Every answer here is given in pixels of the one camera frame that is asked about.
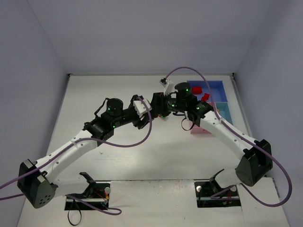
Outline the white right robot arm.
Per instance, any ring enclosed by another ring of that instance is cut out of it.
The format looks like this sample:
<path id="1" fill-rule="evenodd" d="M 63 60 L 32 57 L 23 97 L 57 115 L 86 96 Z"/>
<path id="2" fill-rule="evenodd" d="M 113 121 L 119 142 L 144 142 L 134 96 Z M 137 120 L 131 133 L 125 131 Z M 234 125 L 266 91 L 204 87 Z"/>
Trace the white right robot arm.
<path id="1" fill-rule="evenodd" d="M 194 125 L 218 138 L 239 160 L 237 166 L 215 174 L 213 180 L 216 185 L 222 189 L 240 183 L 252 187 L 272 169 L 272 152 L 268 141 L 258 141 L 236 129 L 215 111 L 214 106 L 199 101 L 192 94 L 189 83 L 179 83 L 175 85 L 175 90 L 175 97 L 163 92 L 153 94 L 153 115 L 183 113 Z"/>

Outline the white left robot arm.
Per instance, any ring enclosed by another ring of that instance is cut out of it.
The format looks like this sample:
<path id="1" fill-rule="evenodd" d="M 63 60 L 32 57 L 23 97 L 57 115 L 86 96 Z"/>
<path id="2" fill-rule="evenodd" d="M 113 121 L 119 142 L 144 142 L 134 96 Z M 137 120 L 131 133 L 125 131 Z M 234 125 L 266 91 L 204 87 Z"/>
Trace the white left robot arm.
<path id="1" fill-rule="evenodd" d="M 106 98 L 102 104 L 106 110 L 84 124 L 80 132 L 63 147 L 35 162 L 27 159 L 19 168 L 18 188 L 31 205 L 41 208 L 60 195 L 72 194 L 89 198 L 96 190 L 96 182 L 87 173 L 81 172 L 75 181 L 60 180 L 58 177 L 68 166 L 84 154 L 106 143 L 114 135 L 114 130 L 132 123 L 138 129 L 152 122 L 152 105 L 142 96 L 133 96 L 128 108 L 118 98 Z"/>

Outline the small red lego brick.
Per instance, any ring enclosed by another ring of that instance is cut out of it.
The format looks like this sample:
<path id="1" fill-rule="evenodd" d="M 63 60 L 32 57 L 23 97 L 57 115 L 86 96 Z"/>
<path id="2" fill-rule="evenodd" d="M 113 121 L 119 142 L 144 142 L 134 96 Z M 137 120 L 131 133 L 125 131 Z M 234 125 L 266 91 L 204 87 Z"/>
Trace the small red lego brick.
<path id="1" fill-rule="evenodd" d="M 204 93 L 203 97 L 201 98 L 202 102 L 208 102 L 210 99 L 210 94 L 209 93 Z"/>

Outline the red long lego brick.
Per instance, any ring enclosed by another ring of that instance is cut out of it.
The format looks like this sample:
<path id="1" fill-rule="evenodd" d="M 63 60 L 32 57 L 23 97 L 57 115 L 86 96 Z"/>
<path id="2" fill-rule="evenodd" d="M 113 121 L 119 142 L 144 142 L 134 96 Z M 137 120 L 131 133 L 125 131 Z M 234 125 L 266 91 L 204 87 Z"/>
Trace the red long lego brick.
<path id="1" fill-rule="evenodd" d="M 202 88 L 199 87 L 199 86 L 192 87 L 191 90 L 192 90 L 192 94 L 193 94 L 193 95 L 200 95 L 200 94 L 203 93 Z"/>

